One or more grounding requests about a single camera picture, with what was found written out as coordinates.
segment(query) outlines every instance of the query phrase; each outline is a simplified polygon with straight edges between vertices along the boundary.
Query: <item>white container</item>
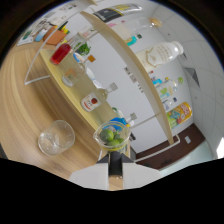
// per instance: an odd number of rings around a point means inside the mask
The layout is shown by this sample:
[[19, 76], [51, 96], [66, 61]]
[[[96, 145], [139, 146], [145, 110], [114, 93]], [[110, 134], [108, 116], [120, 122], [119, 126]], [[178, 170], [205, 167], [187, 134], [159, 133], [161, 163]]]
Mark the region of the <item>white container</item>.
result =
[[94, 90], [81, 100], [82, 108], [88, 112], [94, 110], [102, 103], [106, 102], [108, 94], [112, 91], [115, 91], [117, 88], [117, 85], [115, 83], [112, 83], [106, 89], [98, 88]]
[[157, 67], [174, 60], [178, 55], [184, 53], [184, 48], [177, 42], [163, 42], [145, 48], [136, 53], [136, 56], [149, 73]]

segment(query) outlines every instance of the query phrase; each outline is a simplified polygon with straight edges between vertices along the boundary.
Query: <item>glass cup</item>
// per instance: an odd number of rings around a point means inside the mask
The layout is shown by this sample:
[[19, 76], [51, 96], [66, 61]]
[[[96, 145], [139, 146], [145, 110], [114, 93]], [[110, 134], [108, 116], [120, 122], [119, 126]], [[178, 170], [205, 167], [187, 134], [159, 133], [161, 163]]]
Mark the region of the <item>glass cup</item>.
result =
[[75, 133], [65, 121], [54, 121], [51, 126], [41, 132], [38, 145], [46, 155], [57, 155], [75, 143]]
[[[119, 138], [122, 138], [124, 141], [115, 146], [105, 145], [107, 143], [102, 141], [102, 139], [100, 138], [100, 133], [104, 129], [110, 129], [113, 131], [113, 133], [117, 132], [117, 134], [119, 135]], [[124, 124], [117, 121], [110, 121], [100, 125], [98, 129], [95, 131], [93, 138], [96, 140], [100, 148], [106, 151], [107, 153], [110, 154], [113, 151], [117, 151], [117, 152], [125, 154], [127, 150], [127, 143], [128, 143], [130, 134], [131, 134], [131, 130]]]

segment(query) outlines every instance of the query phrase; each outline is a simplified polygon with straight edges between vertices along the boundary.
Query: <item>yellow bottle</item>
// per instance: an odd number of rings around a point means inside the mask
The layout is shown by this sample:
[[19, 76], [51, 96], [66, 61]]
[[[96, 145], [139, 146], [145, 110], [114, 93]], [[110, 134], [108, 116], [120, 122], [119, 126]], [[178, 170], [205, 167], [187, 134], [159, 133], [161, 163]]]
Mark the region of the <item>yellow bottle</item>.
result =
[[192, 116], [192, 109], [187, 102], [183, 102], [171, 111], [167, 112], [166, 115], [170, 124], [170, 128], [173, 129], [176, 126], [184, 123]]

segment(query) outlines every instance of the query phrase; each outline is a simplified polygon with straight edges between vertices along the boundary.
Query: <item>potted succulent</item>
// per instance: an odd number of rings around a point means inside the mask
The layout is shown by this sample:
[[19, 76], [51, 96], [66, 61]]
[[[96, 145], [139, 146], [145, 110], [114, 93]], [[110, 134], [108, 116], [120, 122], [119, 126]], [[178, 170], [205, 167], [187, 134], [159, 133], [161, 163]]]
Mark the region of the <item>potted succulent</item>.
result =
[[82, 44], [75, 52], [84, 56], [84, 55], [88, 55], [90, 52], [91, 47], [88, 46], [87, 43]]

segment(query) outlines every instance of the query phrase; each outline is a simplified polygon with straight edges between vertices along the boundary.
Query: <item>glass bowl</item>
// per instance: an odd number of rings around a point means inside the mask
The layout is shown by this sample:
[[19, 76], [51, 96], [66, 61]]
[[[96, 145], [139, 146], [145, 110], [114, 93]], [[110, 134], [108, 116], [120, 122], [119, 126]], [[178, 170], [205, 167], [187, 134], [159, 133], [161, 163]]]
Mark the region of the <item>glass bowl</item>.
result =
[[[104, 129], [110, 129], [113, 132], [117, 131], [117, 134], [120, 135], [120, 138], [123, 138], [124, 141], [116, 146], [108, 146], [105, 145], [106, 142], [102, 141], [100, 138], [100, 133]], [[117, 121], [110, 121], [107, 123], [104, 123], [98, 127], [98, 129], [95, 131], [93, 138], [96, 140], [98, 145], [102, 150], [107, 151], [107, 153], [113, 152], [113, 151], [118, 151], [120, 153], [124, 153], [127, 147], [127, 143], [129, 140], [129, 136], [131, 134], [131, 130], [125, 126], [124, 124], [117, 122]]]

